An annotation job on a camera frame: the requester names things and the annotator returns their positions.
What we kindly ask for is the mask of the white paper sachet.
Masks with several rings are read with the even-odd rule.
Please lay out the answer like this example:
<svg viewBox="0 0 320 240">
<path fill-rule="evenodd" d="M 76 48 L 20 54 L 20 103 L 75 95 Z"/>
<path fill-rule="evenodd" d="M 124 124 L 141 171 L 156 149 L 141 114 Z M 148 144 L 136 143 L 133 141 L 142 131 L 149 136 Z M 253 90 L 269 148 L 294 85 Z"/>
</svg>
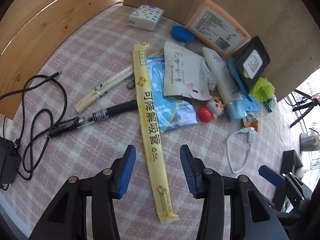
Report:
<svg viewBox="0 0 320 240">
<path fill-rule="evenodd" d="M 204 57 L 193 53 L 174 42 L 164 45 L 164 80 L 165 96 L 209 101 L 210 70 Z"/>
</svg>

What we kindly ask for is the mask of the yellow plastic shuttlecock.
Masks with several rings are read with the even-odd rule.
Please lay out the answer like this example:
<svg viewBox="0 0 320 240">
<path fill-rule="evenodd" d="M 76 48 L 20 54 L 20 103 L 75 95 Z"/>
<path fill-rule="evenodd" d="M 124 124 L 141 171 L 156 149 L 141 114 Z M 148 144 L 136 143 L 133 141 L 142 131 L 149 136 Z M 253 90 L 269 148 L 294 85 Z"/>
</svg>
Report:
<svg viewBox="0 0 320 240">
<path fill-rule="evenodd" d="M 257 102 L 265 102 L 272 99 L 276 89 L 264 77 L 259 77 L 249 92 L 249 95 L 254 97 Z"/>
</svg>

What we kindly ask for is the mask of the small Vinda tissue pack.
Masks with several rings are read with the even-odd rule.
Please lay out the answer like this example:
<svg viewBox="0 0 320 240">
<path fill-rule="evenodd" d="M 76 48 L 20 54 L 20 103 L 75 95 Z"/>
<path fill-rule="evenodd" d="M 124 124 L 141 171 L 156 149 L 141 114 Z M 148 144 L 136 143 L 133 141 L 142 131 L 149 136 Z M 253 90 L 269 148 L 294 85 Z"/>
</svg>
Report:
<svg viewBox="0 0 320 240">
<path fill-rule="evenodd" d="M 138 29 L 154 31 L 163 12 L 161 8 L 141 5 L 129 16 L 128 24 Z"/>
</svg>

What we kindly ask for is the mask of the cartoon figure red toy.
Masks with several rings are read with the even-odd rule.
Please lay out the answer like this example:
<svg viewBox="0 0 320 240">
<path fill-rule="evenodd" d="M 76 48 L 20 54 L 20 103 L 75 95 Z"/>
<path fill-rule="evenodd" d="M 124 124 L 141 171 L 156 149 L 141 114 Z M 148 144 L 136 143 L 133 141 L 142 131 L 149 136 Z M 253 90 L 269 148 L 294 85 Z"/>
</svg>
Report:
<svg viewBox="0 0 320 240">
<path fill-rule="evenodd" d="M 199 108 L 197 115 L 202 122 L 211 122 L 213 119 L 217 119 L 223 115 L 225 105 L 223 104 L 219 96 L 214 96 L 212 100 L 209 100 L 206 106 Z"/>
</svg>

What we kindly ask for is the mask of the blue phone stand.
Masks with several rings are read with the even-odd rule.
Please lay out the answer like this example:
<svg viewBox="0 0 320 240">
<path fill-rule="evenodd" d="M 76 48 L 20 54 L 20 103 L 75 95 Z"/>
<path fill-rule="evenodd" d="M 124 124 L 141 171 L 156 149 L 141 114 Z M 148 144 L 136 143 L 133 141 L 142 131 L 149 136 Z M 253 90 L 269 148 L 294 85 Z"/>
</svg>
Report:
<svg viewBox="0 0 320 240">
<path fill-rule="evenodd" d="M 239 87 L 239 91 L 242 94 L 242 100 L 244 104 L 244 108 L 246 112 L 259 112 L 261 111 L 260 105 L 257 102 L 257 100 L 253 97 L 250 96 L 247 90 L 245 89 L 242 81 L 240 80 L 240 76 L 238 72 L 236 71 L 236 67 L 232 61 L 231 57 L 227 58 L 227 63 L 228 63 L 228 68 L 229 71 L 231 72 L 231 75 L 236 81 L 237 86 Z"/>
</svg>

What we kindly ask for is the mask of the orange tissue pack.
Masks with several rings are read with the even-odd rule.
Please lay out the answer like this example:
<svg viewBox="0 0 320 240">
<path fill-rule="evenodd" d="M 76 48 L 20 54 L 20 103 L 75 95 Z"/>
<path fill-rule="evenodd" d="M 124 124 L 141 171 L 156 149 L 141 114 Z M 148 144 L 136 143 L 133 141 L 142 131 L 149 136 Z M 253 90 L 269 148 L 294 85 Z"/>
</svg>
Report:
<svg viewBox="0 0 320 240">
<path fill-rule="evenodd" d="M 225 10 L 205 0 L 185 26 L 223 59 L 231 56 L 250 39 L 249 33 Z"/>
</svg>

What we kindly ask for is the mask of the black wet wipes pack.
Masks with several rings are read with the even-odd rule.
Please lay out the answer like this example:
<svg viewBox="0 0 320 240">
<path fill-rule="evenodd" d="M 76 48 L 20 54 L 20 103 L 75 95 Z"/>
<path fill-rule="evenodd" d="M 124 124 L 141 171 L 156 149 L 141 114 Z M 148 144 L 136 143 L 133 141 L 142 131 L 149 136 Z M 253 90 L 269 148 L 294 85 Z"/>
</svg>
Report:
<svg viewBox="0 0 320 240">
<path fill-rule="evenodd" d="M 253 37 L 235 56 L 234 66 L 248 93 L 270 62 L 270 56 L 259 36 Z"/>
</svg>

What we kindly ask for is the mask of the yellow straw pack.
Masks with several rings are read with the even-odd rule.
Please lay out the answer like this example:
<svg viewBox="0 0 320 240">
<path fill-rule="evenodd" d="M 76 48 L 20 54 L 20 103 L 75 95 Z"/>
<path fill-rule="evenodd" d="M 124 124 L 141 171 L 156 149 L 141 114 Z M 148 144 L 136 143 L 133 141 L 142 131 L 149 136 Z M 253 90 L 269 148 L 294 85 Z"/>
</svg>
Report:
<svg viewBox="0 0 320 240">
<path fill-rule="evenodd" d="M 133 70 L 135 75 L 140 127 L 151 188 L 157 215 L 160 222 L 164 224 L 178 220 L 178 215 L 173 212 L 170 198 L 161 135 L 148 72 L 146 58 L 146 50 L 148 47 L 149 42 L 141 42 L 134 45 Z"/>
</svg>

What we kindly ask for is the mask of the potted spider plant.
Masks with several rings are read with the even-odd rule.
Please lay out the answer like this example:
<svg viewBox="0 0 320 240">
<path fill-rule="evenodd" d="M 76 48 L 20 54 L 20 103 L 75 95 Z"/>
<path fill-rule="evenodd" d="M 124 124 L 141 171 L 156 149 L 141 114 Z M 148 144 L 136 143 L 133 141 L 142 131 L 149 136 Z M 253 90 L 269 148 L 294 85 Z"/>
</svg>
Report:
<svg viewBox="0 0 320 240">
<path fill-rule="evenodd" d="M 300 152 L 312 152 L 319 150 L 319 132 L 311 128 L 299 137 Z"/>
</svg>

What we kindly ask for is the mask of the wrapped bamboo chopsticks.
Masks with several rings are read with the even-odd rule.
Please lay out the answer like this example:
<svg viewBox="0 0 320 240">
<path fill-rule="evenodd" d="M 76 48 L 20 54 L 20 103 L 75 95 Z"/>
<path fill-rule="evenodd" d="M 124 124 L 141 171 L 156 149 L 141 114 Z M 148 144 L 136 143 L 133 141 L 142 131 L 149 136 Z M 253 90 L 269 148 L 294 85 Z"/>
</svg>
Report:
<svg viewBox="0 0 320 240">
<path fill-rule="evenodd" d="M 106 81 L 100 83 L 97 87 L 91 90 L 87 95 L 85 95 L 81 100 L 79 100 L 74 108 L 77 113 L 81 113 L 84 109 L 86 109 L 90 104 L 95 102 L 97 99 L 103 97 L 108 91 L 115 87 L 118 83 L 127 79 L 133 74 L 133 67 L 128 66 L 121 72 L 118 72 L 116 75 L 110 77 Z"/>
</svg>

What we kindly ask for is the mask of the black pen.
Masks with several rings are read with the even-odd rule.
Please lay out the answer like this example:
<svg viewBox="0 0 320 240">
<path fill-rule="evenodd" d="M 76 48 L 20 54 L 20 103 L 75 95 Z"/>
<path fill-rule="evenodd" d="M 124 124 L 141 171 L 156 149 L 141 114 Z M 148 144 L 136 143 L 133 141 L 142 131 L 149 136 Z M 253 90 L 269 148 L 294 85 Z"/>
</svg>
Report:
<svg viewBox="0 0 320 240">
<path fill-rule="evenodd" d="M 100 122 L 111 117 L 138 109 L 137 100 L 121 103 L 92 113 L 87 117 L 75 117 L 58 124 L 49 129 L 48 137 L 55 138 L 64 133 L 80 129 L 86 125 Z"/>
</svg>

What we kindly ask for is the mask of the orange snack sachet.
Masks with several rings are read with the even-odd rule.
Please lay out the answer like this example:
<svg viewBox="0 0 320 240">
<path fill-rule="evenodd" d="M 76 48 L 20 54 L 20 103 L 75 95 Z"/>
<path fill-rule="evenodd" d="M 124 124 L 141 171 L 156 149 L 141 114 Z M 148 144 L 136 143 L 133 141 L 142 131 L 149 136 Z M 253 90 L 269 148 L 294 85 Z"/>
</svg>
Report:
<svg viewBox="0 0 320 240">
<path fill-rule="evenodd" d="M 242 119 L 242 123 L 245 128 L 254 128 L 256 132 L 259 132 L 259 119 L 256 113 L 247 113 L 247 116 Z"/>
</svg>

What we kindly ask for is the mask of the wooden backboard panel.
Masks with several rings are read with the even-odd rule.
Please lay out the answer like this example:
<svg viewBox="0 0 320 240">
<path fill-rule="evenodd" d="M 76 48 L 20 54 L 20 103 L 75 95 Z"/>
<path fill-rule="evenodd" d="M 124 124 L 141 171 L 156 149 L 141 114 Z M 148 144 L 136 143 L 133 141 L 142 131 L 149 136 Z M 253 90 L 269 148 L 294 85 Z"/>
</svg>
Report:
<svg viewBox="0 0 320 240">
<path fill-rule="evenodd" d="M 166 17 L 186 24 L 205 0 L 124 0 L 152 5 Z M 259 36 L 271 63 L 264 76 L 282 99 L 319 68 L 319 27 L 302 0 L 212 0 L 251 36 Z"/>
</svg>

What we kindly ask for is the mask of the wooden slat side panel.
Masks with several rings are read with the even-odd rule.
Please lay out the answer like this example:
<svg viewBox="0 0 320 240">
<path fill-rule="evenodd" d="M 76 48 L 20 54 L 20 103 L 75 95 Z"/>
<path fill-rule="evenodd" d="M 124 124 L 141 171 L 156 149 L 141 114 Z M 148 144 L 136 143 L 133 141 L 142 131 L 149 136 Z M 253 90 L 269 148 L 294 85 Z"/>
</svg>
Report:
<svg viewBox="0 0 320 240">
<path fill-rule="evenodd" d="M 23 88 L 91 18 L 122 0 L 14 0 L 1 19 L 1 94 Z"/>
</svg>

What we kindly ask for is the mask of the blue cartoon face mask pack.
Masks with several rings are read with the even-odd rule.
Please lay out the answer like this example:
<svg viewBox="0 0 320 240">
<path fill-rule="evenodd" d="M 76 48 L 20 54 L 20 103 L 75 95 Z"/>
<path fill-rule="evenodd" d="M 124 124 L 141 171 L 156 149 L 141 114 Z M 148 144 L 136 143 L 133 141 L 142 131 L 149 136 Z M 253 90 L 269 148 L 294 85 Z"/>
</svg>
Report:
<svg viewBox="0 0 320 240">
<path fill-rule="evenodd" d="M 148 72 L 161 133 L 197 124 L 190 99 L 164 95 L 164 57 L 148 57 Z"/>
</svg>

